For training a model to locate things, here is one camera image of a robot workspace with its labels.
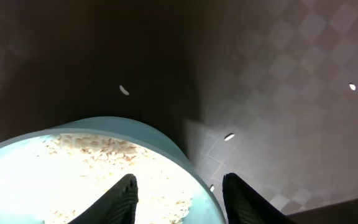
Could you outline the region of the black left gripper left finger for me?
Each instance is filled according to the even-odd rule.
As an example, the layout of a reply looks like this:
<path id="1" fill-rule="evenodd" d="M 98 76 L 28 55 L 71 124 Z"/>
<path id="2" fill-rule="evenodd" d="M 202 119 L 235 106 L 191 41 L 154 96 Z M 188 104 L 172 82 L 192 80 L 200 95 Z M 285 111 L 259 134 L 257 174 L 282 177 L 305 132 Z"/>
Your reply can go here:
<path id="1" fill-rule="evenodd" d="M 134 224 L 138 201 L 137 179 L 126 174 L 69 224 Z"/>

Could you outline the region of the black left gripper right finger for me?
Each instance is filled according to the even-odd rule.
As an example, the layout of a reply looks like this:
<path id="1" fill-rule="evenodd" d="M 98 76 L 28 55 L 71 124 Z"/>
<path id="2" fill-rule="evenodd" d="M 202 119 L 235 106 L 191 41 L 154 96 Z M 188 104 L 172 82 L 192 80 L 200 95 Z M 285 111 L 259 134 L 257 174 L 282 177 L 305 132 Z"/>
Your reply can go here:
<path id="1" fill-rule="evenodd" d="M 223 198 L 228 224 L 295 224 L 235 173 L 223 177 Z"/>

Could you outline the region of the light blue rice bowl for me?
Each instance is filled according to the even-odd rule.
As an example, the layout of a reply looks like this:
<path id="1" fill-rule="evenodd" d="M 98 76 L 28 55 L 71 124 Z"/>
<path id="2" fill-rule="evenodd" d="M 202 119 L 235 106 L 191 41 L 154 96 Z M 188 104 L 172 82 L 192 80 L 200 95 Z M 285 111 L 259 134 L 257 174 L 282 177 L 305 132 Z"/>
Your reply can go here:
<path id="1" fill-rule="evenodd" d="M 105 222 L 120 182 L 133 223 L 225 221 L 170 138 L 131 119 L 95 117 L 0 143 L 0 223 Z"/>

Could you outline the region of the brown serving tray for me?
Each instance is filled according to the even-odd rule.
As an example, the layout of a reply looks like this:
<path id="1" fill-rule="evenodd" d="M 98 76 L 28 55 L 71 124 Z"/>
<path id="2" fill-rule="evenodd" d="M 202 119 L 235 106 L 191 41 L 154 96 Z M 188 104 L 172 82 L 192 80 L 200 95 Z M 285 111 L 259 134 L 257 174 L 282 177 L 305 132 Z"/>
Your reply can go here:
<path id="1" fill-rule="evenodd" d="M 0 142 L 95 116 L 166 134 L 222 199 L 358 223 L 358 0 L 0 0 Z"/>

